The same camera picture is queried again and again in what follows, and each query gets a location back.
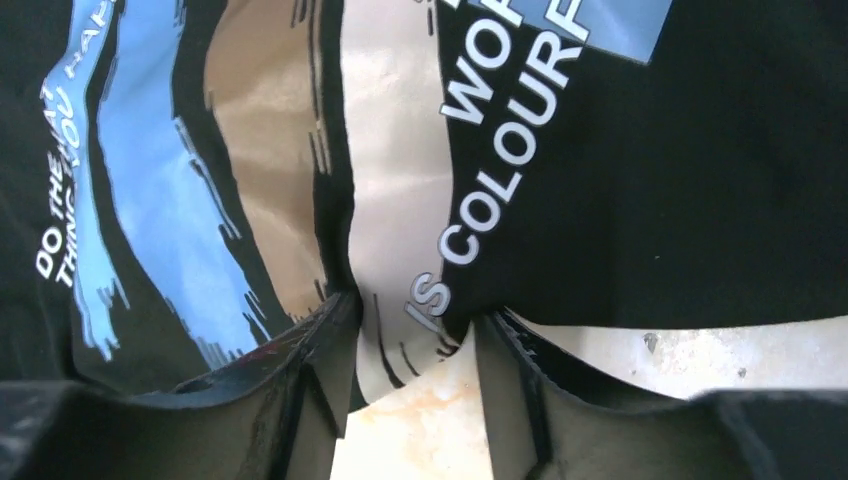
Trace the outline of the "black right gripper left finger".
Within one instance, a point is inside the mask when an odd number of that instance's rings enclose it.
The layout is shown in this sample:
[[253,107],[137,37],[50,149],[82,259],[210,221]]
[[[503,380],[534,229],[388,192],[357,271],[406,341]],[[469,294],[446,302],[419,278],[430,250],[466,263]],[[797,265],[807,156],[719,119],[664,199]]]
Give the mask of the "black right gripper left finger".
[[349,411],[360,297],[168,392],[1,386],[5,479],[325,479]]

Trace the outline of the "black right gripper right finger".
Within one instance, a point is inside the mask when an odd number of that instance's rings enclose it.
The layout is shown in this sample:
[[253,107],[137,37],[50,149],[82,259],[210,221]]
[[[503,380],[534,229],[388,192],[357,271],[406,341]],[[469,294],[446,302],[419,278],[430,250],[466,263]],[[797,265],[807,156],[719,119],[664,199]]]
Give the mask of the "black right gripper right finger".
[[691,400],[589,365],[501,311],[474,323],[497,480],[843,479],[843,390],[714,390]]

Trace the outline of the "black printed t-shirt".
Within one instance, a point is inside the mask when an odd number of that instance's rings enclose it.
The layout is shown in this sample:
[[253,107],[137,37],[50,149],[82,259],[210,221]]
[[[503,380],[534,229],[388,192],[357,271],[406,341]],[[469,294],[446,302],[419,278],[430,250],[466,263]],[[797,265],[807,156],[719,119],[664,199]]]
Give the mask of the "black printed t-shirt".
[[166,390],[343,290],[668,395],[847,381],[843,1],[5,1],[1,375]]

